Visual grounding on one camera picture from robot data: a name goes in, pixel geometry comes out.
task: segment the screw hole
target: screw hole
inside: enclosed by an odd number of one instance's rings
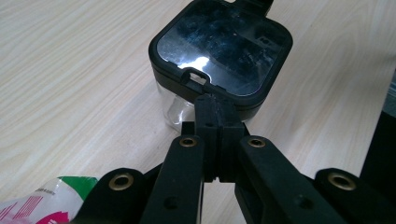
[[[128,173],[114,175],[114,177],[108,182],[108,186],[113,190],[125,190],[132,186],[134,183],[134,177]]]
[[[314,203],[302,194],[294,198],[294,203],[303,209],[312,209],[314,207]]]
[[[265,142],[258,138],[252,138],[248,140],[248,144],[251,147],[265,147]]]
[[[331,173],[328,179],[330,183],[339,189],[354,190],[356,188],[355,182],[346,175]]]
[[[197,141],[189,137],[180,139],[179,143],[183,147],[195,147],[197,145]]]

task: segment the wooden table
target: wooden table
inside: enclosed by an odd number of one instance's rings
[[[0,3],[0,201],[59,175],[146,172],[166,126],[148,46],[190,1]],[[396,62],[396,1],[275,0],[294,45],[252,134],[305,175],[359,175]],[[243,223],[231,184],[206,184],[204,223]]]

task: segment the black plastic part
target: black plastic part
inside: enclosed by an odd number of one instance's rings
[[[163,167],[163,164],[161,163],[144,174],[144,176],[146,178],[146,193],[147,193],[147,195],[151,194],[162,167]]]
[[[241,165],[263,203],[262,223],[345,223],[269,140],[247,136],[240,147]]]
[[[234,103],[242,120],[254,116],[292,46],[289,31],[265,18],[271,4],[255,0],[190,3],[149,45],[157,82],[191,103],[205,93],[221,95]],[[189,65],[200,58],[207,65]],[[205,84],[191,74],[205,79]]]
[[[361,179],[396,206],[396,118],[382,112]]]
[[[193,121],[184,121],[181,123],[181,135],[195,134],[195,123]]]
[[[259,195],[253,187],[246,188],[246,185],[250,184],[247,178],[243,180],[241,176],[238,178],[239,184],[235,184],[234,193],[245,221],[247,224],[262,223],[264,207]]]
[[[204,147],[195,135],[172,142],[140,223],[200,222]]]
[[[123,176],[132,178],[129,188]],[[92,189],[74,224],[138,223],[147,201],[146,178],[138,171],[120,168],[104,175]]]
[[[236,0],[233,2],[233,6],[242,8],[246,12],[266,16],[273,2],[273,0]]]
[[[356,176],[339,170],[317,172],[315,186],[349,223],[396,223],[396,207]]]
[[[195,100],[195,134],[205,141],[205,181],[234,182],[236,146],[246,128],[233,103],[205,94]]]

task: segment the transparent cylinder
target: transparent cylinder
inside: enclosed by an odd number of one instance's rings
[[[157,82],[163,100],[163,116],[166,123],[181,132],[183,121],[195,121],[194,104],[167,90]]]

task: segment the black bracket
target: black bracket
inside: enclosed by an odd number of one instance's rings
[[[356,176],[300,174],[271,141],[248,133],[231,102],[200,96],[195,115],[162,165],[108,173],[73,223],[200,223],[204,182],[216,177],[235,183],[247,223],[396,223],[396,208]]]

